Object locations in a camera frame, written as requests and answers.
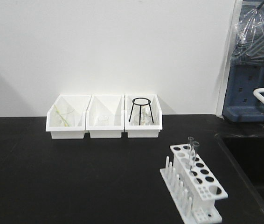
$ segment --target test tube rack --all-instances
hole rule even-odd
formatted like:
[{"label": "test tube rack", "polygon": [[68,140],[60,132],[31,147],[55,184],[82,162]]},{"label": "test tube rack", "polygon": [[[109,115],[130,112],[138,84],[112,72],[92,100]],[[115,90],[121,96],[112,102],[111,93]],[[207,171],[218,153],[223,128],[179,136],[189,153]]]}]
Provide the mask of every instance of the test tube rack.
[{"label": "test tube rack", "polygon": [[160,169],[164,182],[185,224],[221,223],[222,217],[215,208],[215,200],[228,194],[197,154],[195,166],[188,166],[189,144],[170,146],[174,161]]}]

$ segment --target test tube rack peg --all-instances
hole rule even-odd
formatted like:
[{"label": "test tube rack peg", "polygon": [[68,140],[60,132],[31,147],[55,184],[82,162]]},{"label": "test tube rack peg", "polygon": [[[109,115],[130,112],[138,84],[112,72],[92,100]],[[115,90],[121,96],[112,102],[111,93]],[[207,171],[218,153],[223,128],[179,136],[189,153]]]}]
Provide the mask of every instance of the test tube rack peg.
[{"label": "test tube rack peg", "polygon": [[228,194],[197,154],[194,167],[189,168],[189,144],[170,146],[174,161],[166,157],[165,168],[160,169],[164,182],[185,224],[216,224],[222,217],[215,201]]}]

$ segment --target sink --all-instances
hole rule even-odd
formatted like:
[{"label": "sink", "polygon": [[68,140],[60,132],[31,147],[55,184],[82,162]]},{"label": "sink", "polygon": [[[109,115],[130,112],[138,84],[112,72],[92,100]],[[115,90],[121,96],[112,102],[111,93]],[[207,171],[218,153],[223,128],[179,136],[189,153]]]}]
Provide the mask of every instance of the sink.
[{"label": "sink", "polygon": [[216,138],[264,212],[264,138],[220,134]]}]

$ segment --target white wall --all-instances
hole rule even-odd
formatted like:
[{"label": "white wall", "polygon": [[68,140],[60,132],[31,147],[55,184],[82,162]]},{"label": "white wall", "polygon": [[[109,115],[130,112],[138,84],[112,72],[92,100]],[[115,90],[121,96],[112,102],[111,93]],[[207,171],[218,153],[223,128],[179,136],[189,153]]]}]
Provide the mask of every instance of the white wall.
[{"label": "white wall", "polygon": [[233,0],[0,0],[0,117],[60,93],[156,93],[214,114]]}]

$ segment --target blue pegboard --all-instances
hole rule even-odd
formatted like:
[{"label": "blue pegboard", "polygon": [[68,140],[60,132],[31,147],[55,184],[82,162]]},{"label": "blue pegboard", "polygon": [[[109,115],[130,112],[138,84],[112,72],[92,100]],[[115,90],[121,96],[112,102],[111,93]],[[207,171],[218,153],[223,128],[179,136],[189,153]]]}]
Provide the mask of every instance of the blue pegboard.
[{"label": "blue pegboard", "polygon": [[264,121],[264,105],[253,95],[256,88],[264,88],[264,68],[248,65],[231,67],[223,116],[233,122]]}]

